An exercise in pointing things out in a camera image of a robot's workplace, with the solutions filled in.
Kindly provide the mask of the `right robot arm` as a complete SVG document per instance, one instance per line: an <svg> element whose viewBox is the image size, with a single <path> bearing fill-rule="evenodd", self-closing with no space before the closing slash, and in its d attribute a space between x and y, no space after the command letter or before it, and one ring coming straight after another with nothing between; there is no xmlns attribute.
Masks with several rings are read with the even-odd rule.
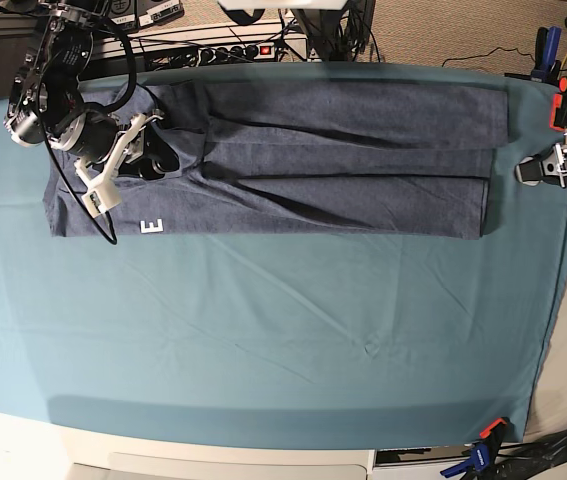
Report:
<svg viewBox="0 0 567 480"><path fill-rule="evenodd" d="M89 166L102 166L115 144L131 132L115 113L128 106L139 90L130 38L110 16L108 1L46 1L46 15L36 29L38 45L29 49L18 70L4 125L14 142L42 144L54 170L67 176L60 163L66 152ZM104 30L119 40L127 64L123 92L108 103L87 101L79 77L90 62L94 35Z"/></svg>

